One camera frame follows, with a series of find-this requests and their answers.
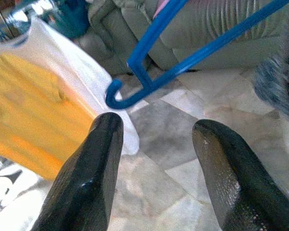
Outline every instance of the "gray sofa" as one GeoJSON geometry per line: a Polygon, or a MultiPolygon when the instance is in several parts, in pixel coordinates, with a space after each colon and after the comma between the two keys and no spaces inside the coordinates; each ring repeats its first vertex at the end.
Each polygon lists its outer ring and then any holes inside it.
{"type": "MultiPolygon", "coordinates": [[[[259,10],[271,0],[190,0],[156,41],[148,56],[169,69],[259,10]]],[[[137,41],[153,20],[161,0],[94,0],[91,28],[77,44],[110,74],[130,72],[126,65],[137,41]]],[[[251,67],[278,49],[289,5],[193,69],[251,67]]],[[[144,62],[148,66],[150,59],[144,62]]]]}

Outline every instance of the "plastic hanger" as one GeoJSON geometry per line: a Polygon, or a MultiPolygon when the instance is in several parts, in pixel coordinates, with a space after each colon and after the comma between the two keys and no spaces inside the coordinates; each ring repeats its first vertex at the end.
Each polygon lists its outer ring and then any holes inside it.
{"type": "Polygon", "coordinates": [[[219,36],[216,40],[200,48],[197,52],[162,74],[157,79],[152,80],[146,69],[143,67],[142,61],[161,32],[187,1],[188,0],[170,0],[165,8],[154,19],[153,23],[143,35],[127,61],[128,66],[140,80],[143,88],[129,98],[117,101],[115,96],[122,88],[122,82],[118,79],[113,80],[107,89],[105,99],[106,104],[109,107],[114,109],[124,109],[134,105],[289,3],[289,0],[273,0],[243,22],[219,36]]]}

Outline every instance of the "sofa cushion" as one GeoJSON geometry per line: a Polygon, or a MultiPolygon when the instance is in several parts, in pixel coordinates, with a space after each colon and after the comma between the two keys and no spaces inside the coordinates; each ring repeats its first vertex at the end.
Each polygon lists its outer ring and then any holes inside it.
{"type": "MultiPolygon", "coordinates": [[[[160,38],[169,48],[197,49],[233,28],[269,2],[271,0],[189,0],[160,38]]],[[[237,41],[279,36],[282,19],[285,18],[288,7],[266,18],[237,41]]]]}

